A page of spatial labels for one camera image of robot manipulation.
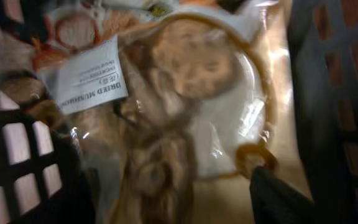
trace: clear plastic packaging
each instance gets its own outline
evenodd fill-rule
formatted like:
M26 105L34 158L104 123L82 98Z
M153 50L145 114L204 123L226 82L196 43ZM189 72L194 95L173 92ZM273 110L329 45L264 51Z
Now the clear plastic packaging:
M248 49L258 16L183 6L39 71L83 159L119 161L113 220L181 223L194 179L237 174L244 149L267 150L273 91Z

